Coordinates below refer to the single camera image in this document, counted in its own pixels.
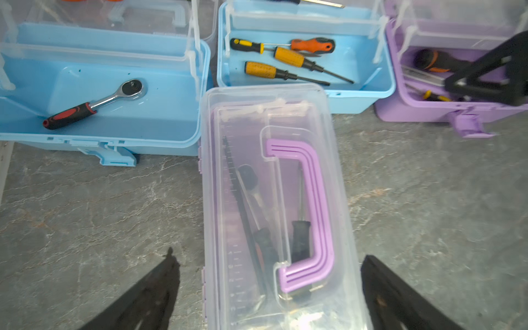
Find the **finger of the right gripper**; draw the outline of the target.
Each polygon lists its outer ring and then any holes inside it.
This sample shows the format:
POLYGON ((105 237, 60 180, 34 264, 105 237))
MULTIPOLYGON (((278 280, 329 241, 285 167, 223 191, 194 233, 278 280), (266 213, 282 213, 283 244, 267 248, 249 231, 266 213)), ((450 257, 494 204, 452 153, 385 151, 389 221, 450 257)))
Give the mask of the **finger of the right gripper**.
POLYGON ((527 32, 520 32, 445 80, 451 94, 504 105, 527 103, 527 32))

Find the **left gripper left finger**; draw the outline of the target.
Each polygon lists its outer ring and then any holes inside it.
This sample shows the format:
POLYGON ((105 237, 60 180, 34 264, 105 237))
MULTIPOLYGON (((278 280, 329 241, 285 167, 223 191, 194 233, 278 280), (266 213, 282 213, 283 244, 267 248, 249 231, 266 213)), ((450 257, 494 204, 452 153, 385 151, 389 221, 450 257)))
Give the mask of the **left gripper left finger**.
POLYGON ((82 329, 167 329, 180 287, 170 247, 164 260, 82 329))

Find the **purple toolbox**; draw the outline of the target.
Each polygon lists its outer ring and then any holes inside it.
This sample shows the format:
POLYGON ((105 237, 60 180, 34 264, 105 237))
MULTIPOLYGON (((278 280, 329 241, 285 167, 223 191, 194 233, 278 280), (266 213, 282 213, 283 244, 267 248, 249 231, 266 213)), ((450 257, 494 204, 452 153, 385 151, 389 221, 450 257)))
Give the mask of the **purple toolbox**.
POLYGON ((209 329, 370 329, 327 96, 314 84, 218 87, 202 115, 209 329), (310 257, 292 262, 298 167, 305 181, 310 257), (258 176, 279 262, 269 291, 237 169, 258 176))
POLYGON ((396 88, 386 122, 447 122, 465 138, 527 110, 526 1, 386 1, 396 88))

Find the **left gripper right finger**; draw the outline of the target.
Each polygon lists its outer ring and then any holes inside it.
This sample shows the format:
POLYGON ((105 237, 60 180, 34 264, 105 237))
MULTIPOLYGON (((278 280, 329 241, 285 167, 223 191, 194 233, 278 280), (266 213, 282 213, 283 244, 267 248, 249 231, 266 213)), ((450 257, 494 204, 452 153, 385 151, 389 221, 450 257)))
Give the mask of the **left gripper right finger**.
POLYGON ((360 273, 374 330, 463 329, 377 257, 367 255, 360 273))

